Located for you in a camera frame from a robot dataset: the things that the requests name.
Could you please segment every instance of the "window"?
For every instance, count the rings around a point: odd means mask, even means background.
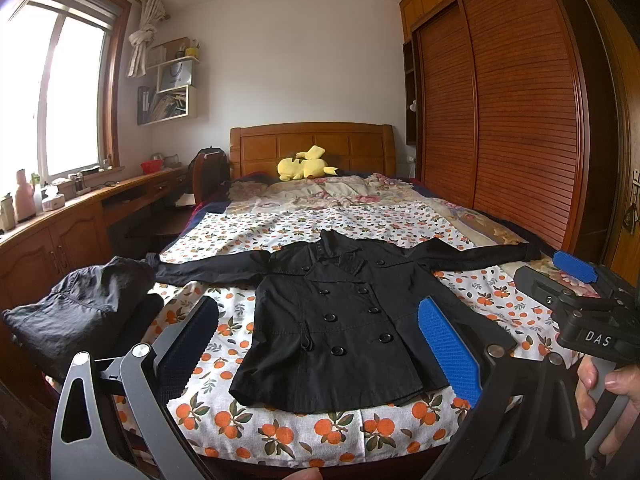
[[[22,168],[51,182],[104,158],[118,163],[114,61],[130,5],[116,1],[29,0],[4,26],[0,196]]]

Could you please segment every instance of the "human hand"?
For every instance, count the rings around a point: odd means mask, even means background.
[[[578,386],[575,389],[575,399],[580,411],[580,423],[586,428],[596,411],[596,403],[589,395],[598,382],[598,371],[590,356],[585,356],[578,368]],[[629,365],[615,370],[605,377],[605,388],[617,395],[629,397],[628,405],[622,412],[616,425],[600,444],[599,451],[604,455],[614,454],[622,445],[640,412],[640,368]]]
[[[322,475],[317,467],[311,469],[303,469],[295,473],[285,476],[282,480],[322,480]]]

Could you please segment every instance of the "white fabric with orange fruit print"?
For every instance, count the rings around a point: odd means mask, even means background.
[[[180,263],[258,248],[274,251],[295,241],[317,240],[321,229],[353,238],[378,238],[402,247],[431,237],[442,238],[461,250],[474,247],[447,218],[416,201],[295,213],[209,214],[161,257]],[[519,295],[511,276],[500,267],[436,275],[469,307],[500,323],[519,341],[515,356],[540,359],[553,349],[567,363],[575,359],[556,344],[550,311]],[[166,304],[146,333],[146,342],[152,342],[165,326],[183,319],[204,294],[214,298],[220,309],[219,326],[183,394],[168,404],[176,423],[200,454],[287,467],[370,462],[448,442],[468,410],[466,400],[457,398],[450,387],[403,406],[342,413],[286,413],[268,406],[241,406],[228,388],[251,345],[254,290],[191,282],[182,288],[157,284],[153,292],[161,294]],[[125,428],[135,430],[125,399],[118,399],[118,408]]]

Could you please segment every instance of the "coat sleeve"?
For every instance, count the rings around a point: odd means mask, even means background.
[[[183,264],[166,264],[160,256],[149,253],[146,262],[156,272],[156,282],[184,286],[189,282],[259,283],[269,269],[269,251],[243,251],[210,256]]]
[[[419,244],[408,256],[430,270],[475,270],[541,258],[540,251],[532,244],[496,245],[459,251],[439,238]]]

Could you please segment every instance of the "gray handle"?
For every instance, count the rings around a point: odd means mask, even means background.
[[[602,393],[604,392],[604,377],[609,373],[615,370],[616,364],[610,361],[605,361],[599,357],[592,357],[591,362],[596,367],[598,371],[598,383],[589,391],[589,395],[598,402]],[[584,446],[584,454],[587,459],[591,458],[593,454],[598,450],[600,444],[605,439],[605,437],[609,434],[609,432],[616,425],[616,422],[622,415],[622,412],[625,410],[626,405],[629,401],[629,398],[624,395],[620,395],[616,397],[616,400],[613,402],[609,413],[604,417],[602,423],[598,426],[596,431],[591,435],[591,438],[587,441]]]

